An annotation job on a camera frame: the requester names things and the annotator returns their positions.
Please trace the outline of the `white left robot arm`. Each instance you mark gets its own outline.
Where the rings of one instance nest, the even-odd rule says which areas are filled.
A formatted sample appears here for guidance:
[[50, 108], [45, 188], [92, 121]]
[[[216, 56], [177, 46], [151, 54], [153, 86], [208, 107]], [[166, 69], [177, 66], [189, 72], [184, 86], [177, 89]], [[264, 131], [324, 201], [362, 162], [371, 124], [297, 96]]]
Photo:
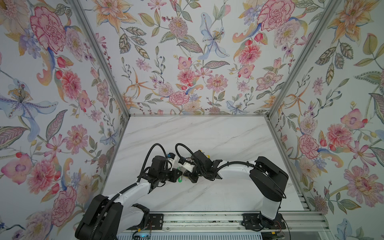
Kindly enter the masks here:
[[151, 166], [141, 174], [141, 180], [115, 195], [94, 197], [76, 231], [78, 240], [115, 240], [129, 228], [144, 229], [149, 223], [150, 210], [138, 200], [161, 184], [175, 183], [183, 174], [177, 167], [178, 158], [169, 153], [156, 156]]

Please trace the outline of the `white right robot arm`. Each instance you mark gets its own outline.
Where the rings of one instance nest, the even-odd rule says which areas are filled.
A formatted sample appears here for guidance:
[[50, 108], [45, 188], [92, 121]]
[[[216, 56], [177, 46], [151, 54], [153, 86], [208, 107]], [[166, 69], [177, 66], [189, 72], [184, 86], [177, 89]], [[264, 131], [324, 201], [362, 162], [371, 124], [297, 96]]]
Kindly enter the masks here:
[[274, 221], [283, 199], [289, 180], [288, 174], [266, 157], [259, 156], [253, 163], [222, 160], [211, 161], [204, 153], [197, 151], [191, 155], [191, 174], [209, 181], [216, 179], [245, 179], [252, 181], [263, 195], [260, 210], [262, 220]]

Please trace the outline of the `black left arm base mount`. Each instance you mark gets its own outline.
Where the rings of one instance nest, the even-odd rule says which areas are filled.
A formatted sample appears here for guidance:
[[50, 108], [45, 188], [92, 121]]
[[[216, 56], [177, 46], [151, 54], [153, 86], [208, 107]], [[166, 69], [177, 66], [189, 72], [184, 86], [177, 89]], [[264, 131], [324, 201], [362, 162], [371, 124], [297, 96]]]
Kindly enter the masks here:
[[162, 230], [164, 223], [164, 214], [148, 214], [145, 215], [142, 221], [129, 230], [132, 231], [143, 231], [143, 230]]

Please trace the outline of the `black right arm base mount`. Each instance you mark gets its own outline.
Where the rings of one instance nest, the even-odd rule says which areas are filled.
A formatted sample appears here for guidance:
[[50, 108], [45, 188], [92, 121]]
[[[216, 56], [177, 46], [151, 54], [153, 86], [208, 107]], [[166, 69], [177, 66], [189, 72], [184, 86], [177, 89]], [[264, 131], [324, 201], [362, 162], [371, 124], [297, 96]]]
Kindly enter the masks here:
[[277, 213], [273, 220], [264, 217], [261, 213], [242, 214], [243, 220], [241, 225], [246, 230], [261, 231], [261, 230], [285, 230], [287, 228], [283, 216]]

